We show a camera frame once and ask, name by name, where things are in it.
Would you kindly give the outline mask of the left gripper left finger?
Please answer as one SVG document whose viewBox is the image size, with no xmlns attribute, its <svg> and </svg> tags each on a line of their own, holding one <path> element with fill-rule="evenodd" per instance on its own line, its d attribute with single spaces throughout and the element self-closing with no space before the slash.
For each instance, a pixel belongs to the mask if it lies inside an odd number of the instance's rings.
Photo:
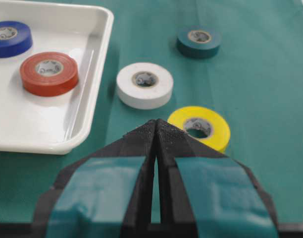
<svg viewBox="0 0 303 238">
<path fill-rule="evenodd" d="M 62 169 L 38 200 L 35 238 L 142 238 L 151 221 L 155 120 Z"/>
</svg>

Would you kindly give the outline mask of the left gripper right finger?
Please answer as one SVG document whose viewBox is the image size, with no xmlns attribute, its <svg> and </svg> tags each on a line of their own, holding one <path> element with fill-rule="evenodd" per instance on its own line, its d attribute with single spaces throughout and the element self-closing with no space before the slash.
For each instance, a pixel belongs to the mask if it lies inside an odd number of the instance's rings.
<svg viewBox="0 0 303 238">
<path fill-rule="evenodd" d="M 173 237 L 278 237 L 274 203 L 248 167 L 162 119 L 155 144 L 160 217 Z"/>
</svg>

